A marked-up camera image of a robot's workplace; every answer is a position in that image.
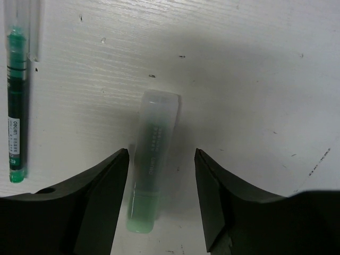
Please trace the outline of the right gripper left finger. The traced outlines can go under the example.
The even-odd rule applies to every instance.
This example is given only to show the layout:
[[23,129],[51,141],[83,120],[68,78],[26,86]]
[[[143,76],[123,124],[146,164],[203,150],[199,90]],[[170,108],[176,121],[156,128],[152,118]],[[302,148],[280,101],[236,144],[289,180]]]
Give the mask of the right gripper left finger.
[[36,193],[1,198],[1,254],[110,254],[129,153]]

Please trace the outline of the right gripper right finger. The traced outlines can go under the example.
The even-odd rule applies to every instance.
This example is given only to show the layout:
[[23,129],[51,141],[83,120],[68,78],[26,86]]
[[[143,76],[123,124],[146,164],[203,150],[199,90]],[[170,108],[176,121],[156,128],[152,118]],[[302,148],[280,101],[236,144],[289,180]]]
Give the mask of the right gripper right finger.
[[210,254],[339,254],[339,192],[289,197],[265,191],[194,156],[206,249]]

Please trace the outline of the green highlighter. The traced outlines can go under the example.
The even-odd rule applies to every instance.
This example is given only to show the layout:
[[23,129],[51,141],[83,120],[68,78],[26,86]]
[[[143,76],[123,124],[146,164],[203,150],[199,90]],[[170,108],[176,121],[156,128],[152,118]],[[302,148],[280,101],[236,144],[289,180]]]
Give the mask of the green highlighter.
[[126,226],[131,232],[146,234],[154,227],[163,169],[178,110],[179,96],[174,93],[147,90],[143,94],[127,210]]

